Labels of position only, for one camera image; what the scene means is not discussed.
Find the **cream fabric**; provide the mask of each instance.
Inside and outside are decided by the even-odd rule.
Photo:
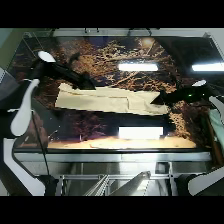
[[[110,87],[96,87],[96,90],[74,90],[65,83],[62,83],[59,89],[55,107],[139,115],[167,113],[165,105],[151,104],[159,96],[159,92],[133,92]]]

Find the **table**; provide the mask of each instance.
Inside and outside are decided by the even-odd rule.
[[[173,32],[171,34],[152,30],[152,36],[149,37],[148,33],[143,31],[133,31],[133,36],[124,36],[121,31],[109,32],[112,31],[93,34],[85,34],[81,31],[63,31],[63,33],[56,31],[53,35],[50,32],[26,33],[7,71],[20,81],[26,77],[40,50],[50,52],[62,64],[68,63],[70,57],[79,52],[80,59],[73,61],[71,67],[76,72],[88,72],[96,86],[110,86],[132,91],[172,92],[176,90],[177,83],[187,86],[205,78],[214,85],[223,84],[224,71],[194,72],[192,70],[192,65],[195,64],[223,62],[215,41],[206,33],[175,34]],[[120,72],[117,65],[121,61],[153,61],[158,64],[159,70]],[[4,79],[1,84],[2,89],[7,88],[7,84],[4,87],[4,83],[7,83]],[[205,105],[205,102],[189,105],[181,101],[170,108],[168,115],[154,117],[59,109],[55,108],[54,103],[59,91],[58,86],[62,82],[63,79],[53,81],[46,77],[32,102],[37,112],[36,120],[40,127],[41,138],[45,146],[48,145],[48,152],[91,154],[88,159],[82,154],[81,157],[86,159],[81,159],[81,162],[91,160],[92,157],[96,158],[94,154],[103,154],[101,159],[97,159],[100,158],[97,156],[94,161],[110,161],[113,160],[111,155],[105,159],[108,153],[117,155],[120,152],[139,152],[142,155],[146,152],[164,153],[165,156],[160,154],[159,157],[162,158],[160,161],[172,160],[169,153],[180,153],[182,155],[180,161],[183,161],[183,158],[192,161],[192,158],[184,155],[189,152],[201,153],[204,160],[210,159],[208,152],[211,145],[201,119],[209,108],[208,105],[201,106]],[[166,136],[169,136],[171,141],[144,141],[141,142],[141,147],[132,148],[130,145],[133,142],[128,144],[127,141],[117,138],[119,126],[136,125],[163,126]],[[17,152],[39,150],[32,122],[27,133],[17,140],[16,147]]]

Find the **cable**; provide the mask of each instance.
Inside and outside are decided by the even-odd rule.
[[[38,132],[38,129],[37,129],[36,121],[34,119],[34,113],[33,113],[33,111],[32,111],[32,120],[33,120],[33,124],[34,124],[35,130],[36,130],[37,139],[38,139],[38,142],[40,144],[40,147],[41,147],[41,150],[42,150],[42,153],[43,153],[43,156],[44,156],[44,161],[45,161],[45,164],[46,164],[46,167],[47,167],[47,175],[50,178],[50,172],[49,172],[49,168],[48,168],[48,164],[47,164],[47,159],[46,159],[46,152],[44,150],[44,147],[43,147],[42,142],[41,142],[41,139],[40,139],[40,135],[39,135],[39,132]]]

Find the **folded towel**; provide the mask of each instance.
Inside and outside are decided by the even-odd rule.
[[[55,107],[139,115],[162,115],[168,112],[165,105],[151,104],[159,96],[159,92],[133,92],[110,87],[74,90],[65,83],[62,83],[59,89]]]

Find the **glass surface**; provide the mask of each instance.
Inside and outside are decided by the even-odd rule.
[[[83,30],[64,31],[64,34],[57,31],[57,35],[51,32],[26,33],[7,71],[19,82],[26,78],[40,50],[52,54],[60,64],[68,63],[72,55],[80,53],[79,60],[74,60],[71,68],[77,73],[87,72],[96,87],[171,93],[177,90],[177,83],[185,87],[206,79],[222,92],[224,69],[192,69],[192,65],[198,64],[219,63],[222,66],[222,56],[212,38],[203,37],[202,33],[192,37],[192,32],[189,35],[182,32],[183,36],[171,36],[164,31],[152,31],[151,36],[147,30],[129,34],[127,30],[116,32],[114,35],[109,31],[97,33],[96,30],[91,34]],[[121,63],[155,64],[158,70],[121,71]],[[156,116],[62,109],[55,107],[61,83],[72,85],[63,78],[45,77],[33,100],[41,139],[49,149],[210,147],[201,121],[209,109],[208,102],[202,100],[189,104],[180,101],[169,107],[167,114]],[[119,127],[163,127],[164,135],[157,140],[120,139]],[[27,133],[17,140],[16,147],[39,148],[32,122]]]

